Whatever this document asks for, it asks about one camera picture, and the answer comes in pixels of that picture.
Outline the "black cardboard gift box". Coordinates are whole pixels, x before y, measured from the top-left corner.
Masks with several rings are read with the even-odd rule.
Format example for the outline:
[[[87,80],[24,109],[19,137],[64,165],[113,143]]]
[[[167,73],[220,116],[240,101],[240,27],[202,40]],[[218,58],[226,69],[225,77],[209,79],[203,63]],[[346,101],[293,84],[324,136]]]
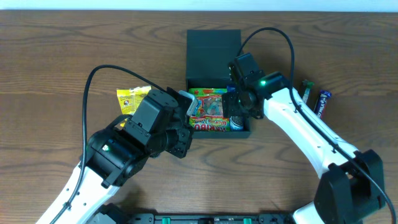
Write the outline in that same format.
[[[226,88],[234,84],[229,77],[228,63],[241,46],[240,30],[187,31],[187,90],[191,88]],[[248,119],[243,118],[242,131],[195,131],[197,139],[244,139],[251,134]]]

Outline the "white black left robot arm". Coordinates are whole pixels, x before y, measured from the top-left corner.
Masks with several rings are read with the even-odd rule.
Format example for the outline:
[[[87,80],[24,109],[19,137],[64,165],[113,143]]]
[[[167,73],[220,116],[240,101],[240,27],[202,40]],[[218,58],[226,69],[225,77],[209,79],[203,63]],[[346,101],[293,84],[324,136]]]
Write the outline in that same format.
[[[184,158],[192,142],[188,120],[197,99],[186,91],[150,90],[133,115],[94,133],[86,156],[39,223],[86,223],[148,158],[167,151]]]

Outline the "blue Oreo cookie pack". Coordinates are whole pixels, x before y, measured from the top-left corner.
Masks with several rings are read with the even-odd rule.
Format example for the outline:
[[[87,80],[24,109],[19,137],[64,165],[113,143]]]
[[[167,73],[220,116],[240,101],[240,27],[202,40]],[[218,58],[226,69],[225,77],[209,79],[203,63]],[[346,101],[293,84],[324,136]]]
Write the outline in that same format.
[[[234,84],[230,84],[226,87],[227,92],[233,92],[236,89]],[[230,130],[231,131],[242,131],[244,128],[243,117],[240,116],[231,116],[229,118]]]

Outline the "Haribo gummy worms bag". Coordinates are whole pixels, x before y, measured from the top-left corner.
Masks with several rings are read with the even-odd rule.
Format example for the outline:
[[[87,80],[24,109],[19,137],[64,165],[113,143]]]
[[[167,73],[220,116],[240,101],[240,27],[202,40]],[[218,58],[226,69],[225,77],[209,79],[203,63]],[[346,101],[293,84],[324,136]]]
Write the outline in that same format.
[[[188,90],[197,100],[189,123],[196,131],[230,131],[229,118],[223,116],[222,94],[226,88],[191,88]]]

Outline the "yellow snack bag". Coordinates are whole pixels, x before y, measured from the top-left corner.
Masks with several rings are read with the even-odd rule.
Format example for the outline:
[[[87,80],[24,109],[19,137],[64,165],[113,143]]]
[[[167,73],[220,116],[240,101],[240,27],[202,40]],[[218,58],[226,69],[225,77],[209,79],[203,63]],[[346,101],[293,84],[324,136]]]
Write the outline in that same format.
[[[151,89],[151,86],[141,86],[124,90],[117,89],[116,94],[122,114],[133,115]]]

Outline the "green red white candy bar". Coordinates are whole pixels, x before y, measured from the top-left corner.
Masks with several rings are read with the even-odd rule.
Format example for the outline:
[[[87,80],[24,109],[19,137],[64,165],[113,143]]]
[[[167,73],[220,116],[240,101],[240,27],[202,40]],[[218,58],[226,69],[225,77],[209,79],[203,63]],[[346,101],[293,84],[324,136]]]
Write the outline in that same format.
[[[308,98],[310,96],[311,89],[312,89],[313,86],[314,86],[314,82],[311,82],[311,81],[308,81],[308,80],[304,80],[302,82],[302,94],[301,94],[301,97],[302,97],[302,101],[304,103],[307,103]]]

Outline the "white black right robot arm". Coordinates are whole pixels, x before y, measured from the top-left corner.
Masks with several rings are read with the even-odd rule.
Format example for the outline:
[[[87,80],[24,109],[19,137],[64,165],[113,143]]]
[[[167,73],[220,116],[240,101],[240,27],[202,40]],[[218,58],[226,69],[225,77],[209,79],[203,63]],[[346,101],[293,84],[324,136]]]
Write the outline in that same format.
[[[341,139],[280,72],[265,74],[251,54],[228,65],[235,91],[223,94],[226,117],[267,118],[304,153],[320,182],[315,198],[292,214],[295,223],[362,223],[386,199],[381,158]]]

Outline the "blue Dairy Milk chocolate bar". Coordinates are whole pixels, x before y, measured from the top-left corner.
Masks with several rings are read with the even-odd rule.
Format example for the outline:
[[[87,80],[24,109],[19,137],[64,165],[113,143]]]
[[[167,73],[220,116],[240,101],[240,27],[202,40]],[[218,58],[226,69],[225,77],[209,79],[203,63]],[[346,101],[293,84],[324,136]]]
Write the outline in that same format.
[[[317,102],[315,103],[315,107],[313,112],[318,118],[322,118],[324,114],[324,110],[327,104],[327,101],[331,98],[332,93],[327,90],[320,90]]]

